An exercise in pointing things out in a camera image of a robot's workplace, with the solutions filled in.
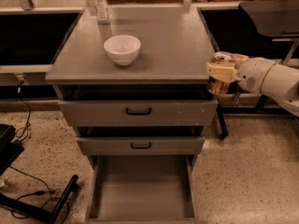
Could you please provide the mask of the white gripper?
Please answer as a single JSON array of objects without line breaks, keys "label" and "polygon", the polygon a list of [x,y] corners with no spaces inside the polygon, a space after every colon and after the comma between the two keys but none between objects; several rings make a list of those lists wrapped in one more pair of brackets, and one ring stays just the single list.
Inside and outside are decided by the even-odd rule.
[{"label": "white gripper", "polygon": [[233,54],[234,63],[206,64],[207,73],[224,83],[238,80],[238,85],[243,91],[261,94],[264,79],[275,62],[265,58],[251,58],[247,55]]}]

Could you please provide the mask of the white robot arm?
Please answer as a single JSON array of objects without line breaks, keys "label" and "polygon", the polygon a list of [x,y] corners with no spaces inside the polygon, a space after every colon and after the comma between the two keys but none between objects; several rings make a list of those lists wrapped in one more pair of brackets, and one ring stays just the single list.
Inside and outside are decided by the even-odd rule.
[{"label": "white robot arm", "polygon": [[208,90],[223,95],[237,82],[243,91],[270,97],[282,108],[299,116],[299,70],[262,57],[216,52],[206,63]]}]

